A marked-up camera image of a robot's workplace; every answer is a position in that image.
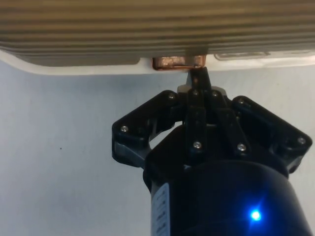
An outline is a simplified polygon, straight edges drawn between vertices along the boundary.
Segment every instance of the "ribbed surface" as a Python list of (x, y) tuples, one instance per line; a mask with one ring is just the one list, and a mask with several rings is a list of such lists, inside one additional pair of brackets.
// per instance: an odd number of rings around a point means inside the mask
[(40, 64), (312, 48), (315, 0), (0, 1), (0, 49)]

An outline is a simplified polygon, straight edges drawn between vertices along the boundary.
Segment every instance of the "black cylindrical housing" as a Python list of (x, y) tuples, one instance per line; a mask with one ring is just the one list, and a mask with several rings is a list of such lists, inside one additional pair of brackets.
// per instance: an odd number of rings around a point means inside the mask
[(154, 187), (152, 236), (312, 235), (288, 179), (257, 163), (207, 163)]

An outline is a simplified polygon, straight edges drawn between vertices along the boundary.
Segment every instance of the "gray background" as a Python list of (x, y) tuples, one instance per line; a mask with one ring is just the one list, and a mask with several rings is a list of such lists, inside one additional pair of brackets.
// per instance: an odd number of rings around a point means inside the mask
[[(246, 95), (315, 140), (315, 67), (211, 72), (230, 98)], [(111, 124), (173, 75), (54, 77), (0, 62), (1, 236), (150, 235), (140, 169), (111, 158)], [(290, 177), (315, 231), (315, 147)]]

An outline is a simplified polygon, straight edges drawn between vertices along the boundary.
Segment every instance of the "white label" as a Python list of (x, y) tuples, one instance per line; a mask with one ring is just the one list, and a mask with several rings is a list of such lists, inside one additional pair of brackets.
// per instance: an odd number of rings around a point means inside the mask
[(154, 195), (151, 209), (151, 236), (170, 236), (169, 185), (164, 184)]

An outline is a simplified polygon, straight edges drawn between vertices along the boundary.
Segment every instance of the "copper tab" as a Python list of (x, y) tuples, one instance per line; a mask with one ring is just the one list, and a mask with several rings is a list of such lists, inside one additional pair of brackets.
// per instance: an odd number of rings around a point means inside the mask
[(154, 70), (189, 70), (204, 67), (206, 56), (153, 58)]

